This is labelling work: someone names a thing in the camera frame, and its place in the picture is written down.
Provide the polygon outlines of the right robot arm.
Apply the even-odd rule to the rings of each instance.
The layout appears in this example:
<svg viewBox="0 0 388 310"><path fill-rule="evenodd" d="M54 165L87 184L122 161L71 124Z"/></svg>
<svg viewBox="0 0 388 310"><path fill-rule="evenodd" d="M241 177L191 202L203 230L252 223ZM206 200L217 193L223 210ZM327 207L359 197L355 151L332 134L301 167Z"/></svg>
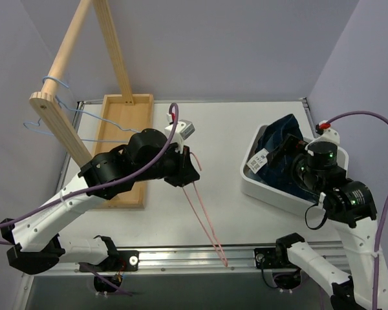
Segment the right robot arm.
<svg viewBox="0 0 388 310"><path fill-rule="evenodd" d="M307 143L289 134L270 154L269 165L284 156L292 158L287 172L317 199L324 219L338 232L350 271L329 263L297 233L277 239L275 261L304 271L327 293L334 309L388 309L388 269L383 255L374 248L378 221L369 188L347 177L337 163L334 142Z"/></svg>

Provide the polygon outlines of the pink wire hanger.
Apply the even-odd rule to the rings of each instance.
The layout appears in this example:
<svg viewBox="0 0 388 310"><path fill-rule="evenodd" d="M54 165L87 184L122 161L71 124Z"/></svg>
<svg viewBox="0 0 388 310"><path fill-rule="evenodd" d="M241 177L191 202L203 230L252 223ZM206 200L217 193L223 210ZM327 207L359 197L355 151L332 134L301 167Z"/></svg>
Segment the pink wire hanger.
<svg viewBox="0 0 388 310"><path fill-rule="evenodd" d="M208 229L206 228L205 224L203 223L203 221L201 220L198 212L196 211L195 207L194 207L194 204L191 200L191 198L189 197L188 195L188 192L187 190L183 187L182 190L183 190L183 193L191 207L191 210L194 212L194 215L195 217L197 218L200 226L202 227L202 230L204 231L205 235L207 236L208 240L210 241L211 243L211 246L214 248L214 251L216 252L219 260L221 261L222 265L227 268L228 267L228 259L226 257L226 254L224 252L224 249L219 241L219 239L217 238L217 235L215 233L215 229L214 229L214 226L210 220L210 217L208 215L208 212L206 210L206 207L205 207L205 204L203 202L203 199L202 199L202 196L200 195L200 192L199 192L199 189L196 185L195 182L192 183L193 184L193 188L194 188L194 191L195 191L195 194L196 194L196 197L199 201L199 205L202 209L202 212L204 214L204 217L207 221L207 224L208 224Z"/></svg>

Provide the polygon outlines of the light blue wire hanger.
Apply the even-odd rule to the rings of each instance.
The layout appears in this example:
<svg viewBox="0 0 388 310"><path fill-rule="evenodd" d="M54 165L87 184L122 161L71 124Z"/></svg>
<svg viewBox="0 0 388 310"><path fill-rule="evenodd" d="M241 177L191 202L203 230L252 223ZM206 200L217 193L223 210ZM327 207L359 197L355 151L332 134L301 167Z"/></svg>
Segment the light blue wire hanger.
<svg viewBox="0 0 388 310"><path fill-rule="evenodd" d="M42 78L42 84L45 84L45 82L48 81L48 80L56 82L58 85L61 85L65 89L69 89L68 84L66 84L65 82L61 81L60 79L52 77L52 76L44 76ZM55 99L56 99L59 107L64 108L65 110L74 113L73 126L74 126L74 129L76 129L76 131L78 131L79 125L80 125L80 121L82 119L82 116L85 114L85 115L87 115L87 116L89 116L91 118L94 118L94 119L97 119L97 120L101 121L103 125L105 123L113 125L114 127L116 127L121 132L132 132L133 134L140 133L140 130L133 129L133 128L123 128L121 125L119 125L118 123L116 123L114 121L111 121L111 120L106 119L106 118L102 118L102 117L97 116L96 114L92 114L90 112L86 112L86 111L84 111L83 107L79 108L79 106L80 106L79 103L78 103L78 108L70 108L57 95L55 95ZM36 122L25 121L25 122L23 122L23 126L24 126L24 128L26 128L29 131L32 131L32 132L35 132L35 133L38 133L38 134L43 134L43 135L46 135L46 136L55 137L55 135L53 133L51 133L50 131L43 131L43 130L39 129L41 127L41 121L42 121L41 118L39 118ZM101 142L101 143L126 143L125 140L112 140L112 139L109 140L109 139L85 139L85 138L80 138L80 140L81 141L85 141L85 142L95 142L95 143L97 143L97 142Z"/></svg>

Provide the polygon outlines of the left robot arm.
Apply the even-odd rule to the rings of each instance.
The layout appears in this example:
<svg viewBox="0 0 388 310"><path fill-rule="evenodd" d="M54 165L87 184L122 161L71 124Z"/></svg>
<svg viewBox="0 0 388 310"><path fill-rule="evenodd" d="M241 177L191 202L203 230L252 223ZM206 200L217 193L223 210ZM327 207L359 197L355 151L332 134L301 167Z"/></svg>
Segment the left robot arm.
<svg viewBox="0 0 388 310"><path fill-rule="evenodd" d="M59 263L85 263L95 271L118 270L121 256L110 237L66 238L60 231L138 182L164 180L184 187L199 180L184 144L188 136L181 126L166 127L163 132L144 129L133 134L129 143L95 155L42 211L20 222L3 220L1 235L12 244L6 252L10 267L29 275Z"/></svg>

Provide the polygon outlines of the dark blue denim skirt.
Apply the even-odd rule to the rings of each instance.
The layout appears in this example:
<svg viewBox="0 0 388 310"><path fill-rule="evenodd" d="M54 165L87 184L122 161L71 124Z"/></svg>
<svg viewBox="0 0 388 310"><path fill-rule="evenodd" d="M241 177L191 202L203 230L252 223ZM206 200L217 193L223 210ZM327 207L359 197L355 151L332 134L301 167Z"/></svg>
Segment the dark blue denim skirt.
<svg viewBox="0 0 388 310"><path fill-rule="evenodd" d="M264 132L258 136L259 139L253 154L262 149L265 149L267 152L274 151L289 134L297 137L299 140L303 140L299 123L293 114L287 114L269 124ZM249 171L246 175L259 183L265 183L275 189L314 204L315 199L308 192L299 188L288 172L293 160L292 156L284 155L275 165L268 167L265 164L256 173Z"/></svg>

